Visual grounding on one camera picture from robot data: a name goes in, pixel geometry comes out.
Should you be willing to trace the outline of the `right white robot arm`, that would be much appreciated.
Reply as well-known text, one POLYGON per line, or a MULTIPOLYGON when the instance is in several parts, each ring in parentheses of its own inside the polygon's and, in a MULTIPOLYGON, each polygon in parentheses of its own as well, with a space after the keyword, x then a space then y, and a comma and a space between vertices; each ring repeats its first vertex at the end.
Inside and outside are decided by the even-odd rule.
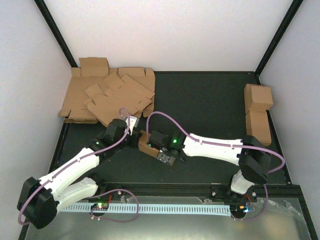
POLYGON ((184 157, 205 157, 228 162, 239 167, 227 189, 228 198, 240 201, 248 189, 268 181, 271 154, 265 152, 264 145, 255 137, 246 135, 243 139, 225 140, 186 135, 176 131, 172 136, 152 131, 146 144, 158 150, 156 158, 164 163, 184 157))

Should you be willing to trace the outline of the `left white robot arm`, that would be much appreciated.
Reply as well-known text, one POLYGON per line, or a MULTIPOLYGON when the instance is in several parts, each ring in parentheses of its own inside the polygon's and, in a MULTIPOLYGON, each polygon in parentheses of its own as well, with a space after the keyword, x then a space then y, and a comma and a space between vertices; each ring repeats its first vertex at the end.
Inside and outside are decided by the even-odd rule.
POLYGON ((106 181, 97 173, 79 178, 96 168, 123 148, 137 148, 140 132, 134 131, 139 119, 113 119, 71 160, 39 179, 28 178, 22 186, 17 203, 20 225, 46 227, 56 215, 83 199, 103 199, 108 192, 106 181))

